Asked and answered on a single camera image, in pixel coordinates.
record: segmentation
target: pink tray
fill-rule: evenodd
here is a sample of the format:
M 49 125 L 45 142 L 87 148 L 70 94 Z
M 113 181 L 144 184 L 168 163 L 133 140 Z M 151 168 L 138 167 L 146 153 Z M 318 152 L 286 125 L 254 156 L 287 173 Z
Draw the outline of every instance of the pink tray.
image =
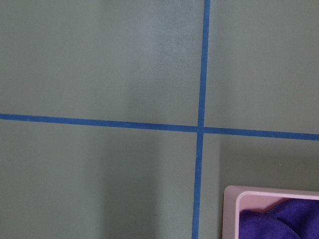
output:
M 319 200 L 319 192 L 228 186 L 224 192 L 223 239 L 238 239 L 239 213 L 266 212 L 291 198 Z

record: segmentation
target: blue tape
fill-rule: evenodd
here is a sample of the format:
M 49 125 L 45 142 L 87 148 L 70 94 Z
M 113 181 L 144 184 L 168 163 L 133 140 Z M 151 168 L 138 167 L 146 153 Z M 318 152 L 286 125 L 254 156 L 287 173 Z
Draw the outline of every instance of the blue tape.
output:
M 25 115 L 0 115 L 0 119 L 30 121 L 30 122 L 45 122 L 45 123 L 79 124 L 79 125 L 92 125 L 92 126 L 104 126 L 104 127 L 118 127 L 118 128 L 139 128 L 139 129 L 154 129 L 154 130 L 179 131 L 179 132 L 197 132 L 197 127 L 195 126 L 159 124 L 159 123 L 138 123 L 138 122 L 125 122 L 125 121 L 74 119 L 74 118 L 59 118 L 59 117 L 46 117 L 46 116 L 25 116 Z
M 293 132 L 278 132 L 278 131 L 264 131 L 264 130 L 237 129 L 237 128 L 214 128 L 214 127 L 205 127 L 204 132 L 214 133 L 214 134 L 228 134 L 228 135 L 268 137 L 268 138 L 319 140 L 319 134 L 314 134 L 314 133 L 293 133 Z
M 198 132 L 196 142 L 195 161 L 195 182 L 194 182 L 194 203 L 192 219 L 192 239 L 198 239 L 199 232 L 199 212 L 200 212 L 200 189 L 201 189 L 201 169 L 203 158 L 203 138 L 205 124 L 205 100 L 206 100 L 206 78 L 207 78 L 207 58 L 208 58 L 208 37 L 209 37 L 209 12 L 210 0 L 204 2 L 203 37 L 201 49 L 201 67 L 198 102 Z

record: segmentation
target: dark blue cloth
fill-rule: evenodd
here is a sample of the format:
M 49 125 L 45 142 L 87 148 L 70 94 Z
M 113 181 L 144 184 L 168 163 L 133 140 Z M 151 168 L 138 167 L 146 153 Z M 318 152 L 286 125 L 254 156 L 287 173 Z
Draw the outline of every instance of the dark blue cloth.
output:
M 319 239 L 319 201 L 290 199 L 265 214 L 243 211 L 239 239 Z

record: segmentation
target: gray floor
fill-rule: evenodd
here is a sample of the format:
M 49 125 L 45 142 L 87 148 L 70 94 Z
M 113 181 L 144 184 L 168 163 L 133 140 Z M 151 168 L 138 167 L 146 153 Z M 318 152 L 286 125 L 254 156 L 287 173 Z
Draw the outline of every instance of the gray floor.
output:
M 212 0 L 205 125 L 319 133 L 319 2 Z M 0 114 L 197 125 L 203 1 L 0 2 Z M 196 133 L 0 121 L 0 238 L 191 238 Z M 319 191 L 319 142 L 205 134 L 226 186 Z

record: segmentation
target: purple fabric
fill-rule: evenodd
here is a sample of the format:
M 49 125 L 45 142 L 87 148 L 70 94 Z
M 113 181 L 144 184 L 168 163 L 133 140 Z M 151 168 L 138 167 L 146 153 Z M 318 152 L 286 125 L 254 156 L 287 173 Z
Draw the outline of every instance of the purple fabric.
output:
M 290 199 L 265 214 L 243 211 L 239 239 L 319 239 L 319 201 Z

